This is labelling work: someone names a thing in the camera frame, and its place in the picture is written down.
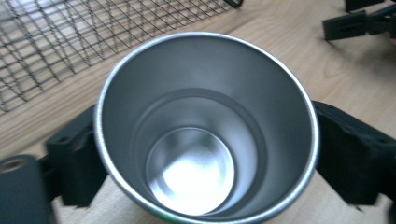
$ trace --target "wooden table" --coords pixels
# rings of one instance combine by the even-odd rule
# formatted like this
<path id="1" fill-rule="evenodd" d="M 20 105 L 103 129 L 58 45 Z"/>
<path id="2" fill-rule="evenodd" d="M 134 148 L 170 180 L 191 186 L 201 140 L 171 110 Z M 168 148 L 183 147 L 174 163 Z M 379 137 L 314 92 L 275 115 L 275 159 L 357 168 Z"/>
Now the wooden table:
<path id="1" fill-rule="evenodd" d="M 344 14 L 342 0 L 247 0 L 241 9 L 174 32 L 209 31 L 245 39 L 283 62 L 313 100 L 335 105 L 396 138 L 396 48 L 386 35 L 324 41 L 321 21 Z M 0 117 L 0 159 L 15 153 L 42 155 L 43 140 L 94 104 L 109 70 L 126 53 Z M 132 202 L 110 178 L 90 208 L 63 207 L 59 200 L 53 204 L 60 223 L 165 223 Z M 267 223 L 385 224 L 389 206 L 390 200 L 381 196 L 376 206 L 358 211 L 314 174 L 303 195 Z"/>

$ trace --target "wire rack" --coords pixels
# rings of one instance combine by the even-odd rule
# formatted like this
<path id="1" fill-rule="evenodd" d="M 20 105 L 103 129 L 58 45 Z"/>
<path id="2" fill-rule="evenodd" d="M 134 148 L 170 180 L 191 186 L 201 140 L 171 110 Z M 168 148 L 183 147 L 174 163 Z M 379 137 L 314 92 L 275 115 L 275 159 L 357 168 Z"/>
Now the wire rack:
<path id="1" fill-rule="evenodd" d="M 228 11 L 229 4 L 237 3 L 0 1 L 0 116 L 89 66 L 156 35 Z"/>

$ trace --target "wire mesh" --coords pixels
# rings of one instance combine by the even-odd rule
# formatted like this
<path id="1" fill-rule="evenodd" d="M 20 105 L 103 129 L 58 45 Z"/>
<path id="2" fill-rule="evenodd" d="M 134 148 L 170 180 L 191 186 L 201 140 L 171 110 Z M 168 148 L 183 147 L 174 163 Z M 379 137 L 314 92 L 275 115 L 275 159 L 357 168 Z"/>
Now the wire mesh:
<path id="1" fill-rule="evenodd" d="M 121 51 L 230 9 L 221 0 L 0 1 L 0 116 Z"/>

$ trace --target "black holder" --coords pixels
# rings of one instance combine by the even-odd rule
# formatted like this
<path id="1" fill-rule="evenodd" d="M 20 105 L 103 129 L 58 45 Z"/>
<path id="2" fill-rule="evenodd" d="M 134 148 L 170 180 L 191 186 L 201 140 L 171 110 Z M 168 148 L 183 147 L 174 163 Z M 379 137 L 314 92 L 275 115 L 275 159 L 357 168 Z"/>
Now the black holder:
<path id="1" fill-rule="evenodd" d="M 346 11 L 368 7 L 384 2 L 378 0 L 346 0 Z M 337 40 L 360 35 L 378 35 L 389 33 L 390 38 L 396 38 L 396 5 L 385 7 L 372 14 L 366 11 L 350 13 L 348 15 L 323 21 L 324 38 Z"/>
<path id="2" fill-rule="evenodd" d="M 336 107 L 314 102 L 320 126 L 317 170 L 346 203 L 372 205 L 379 193 L 396 200 L 396 140 Z M 92 134 L 93 106 L 47 142 L 40 160 L 0 161 L 0 223 L 55 223 L 50 202 L 89 206 L 107 173 Z M 396 220 L 396 203 L 389 223 Z"/>

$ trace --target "wood grain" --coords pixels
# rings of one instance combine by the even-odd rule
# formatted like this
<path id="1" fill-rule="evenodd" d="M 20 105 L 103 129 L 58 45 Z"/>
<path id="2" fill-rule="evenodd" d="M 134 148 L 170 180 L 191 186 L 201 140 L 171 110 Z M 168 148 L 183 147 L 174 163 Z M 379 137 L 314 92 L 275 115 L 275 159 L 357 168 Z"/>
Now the wood grain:
<path id="1" fill-rule="evenodd" d="M 335 105 L 395 138 L 396 48 L 386 35 L 324 41 L 321 21 L 345 14 L 343 7 L 341 0 L 252 0 L 241 9 L 177 31 L 211 31 L 245 39 L 283 62 L 313 100 Z M 43 138 L 94 104 L 108 71 L 125 53 L 0 118 L 0 158 L 29 146 L 30 152 L 42 151 Z M 54 202 L 61 223 L 165 223 L 132 202 L 111 179 L 90 208 L 61 204 Z M 376 206 L 359 211 L 315 174 L 296 203 L 267 223 L 386 224 L 389 205 L 389 199 L 381 196 Z"/>

